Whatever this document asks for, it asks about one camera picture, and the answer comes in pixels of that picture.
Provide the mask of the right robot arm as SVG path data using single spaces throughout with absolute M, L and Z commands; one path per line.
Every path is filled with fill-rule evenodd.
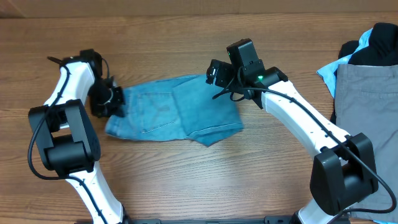
M 373 145 L 363 133 L 350 135 L 320 114 L 277 67 L 265 68 L 251 39 L 227 47 L 229 62 L 213 59 L 206 82 L 221 93 L 242 94 L 275 116 L 313 159 L 312 199 L 291 223 L 333 223 L 343 211 L 378 190 Z

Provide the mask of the blue denim jeans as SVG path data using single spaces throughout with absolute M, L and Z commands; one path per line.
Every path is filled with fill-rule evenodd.
M 133 141 L 199 142 L 204 146 L 243 130 L 238 108 L 205 75 L 156 80 L 124 89 L 123 117 L 112 116 L 106 134 Z

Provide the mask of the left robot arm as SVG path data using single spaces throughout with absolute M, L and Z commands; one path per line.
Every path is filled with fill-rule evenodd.
M 65 180 L 76 190 L 93 223 L 130 223 L 101 171 L 100 141 L 85 109 L 88 103 L 98 118 L 123 117 L 123 91 L 112 76 L 103 74 L 108 63 L 93 49 L 49 59 L 58 64 L 60 79 L 50 98 L 29 111 L 29 168 L 38 178 L 50 179 L 33 165 L 32 151 L 37 147 L 43 166 L 56 172 L 54 180 Z

